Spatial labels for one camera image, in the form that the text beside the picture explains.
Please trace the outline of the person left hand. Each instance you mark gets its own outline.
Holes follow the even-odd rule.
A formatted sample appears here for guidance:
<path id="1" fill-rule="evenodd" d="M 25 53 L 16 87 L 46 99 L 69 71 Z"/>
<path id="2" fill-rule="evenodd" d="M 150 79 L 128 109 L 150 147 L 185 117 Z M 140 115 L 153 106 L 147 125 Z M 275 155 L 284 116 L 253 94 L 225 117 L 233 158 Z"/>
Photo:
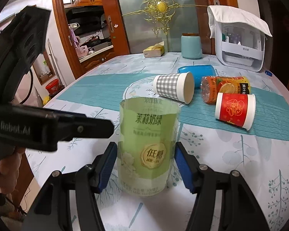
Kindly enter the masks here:
<path id="1" fill-rule="evenodd" d="M 24 153 L 25 148 L 16 148 L 12 155 L 0 161 L 0 193 L 10 194 L 14 191 Z"/>

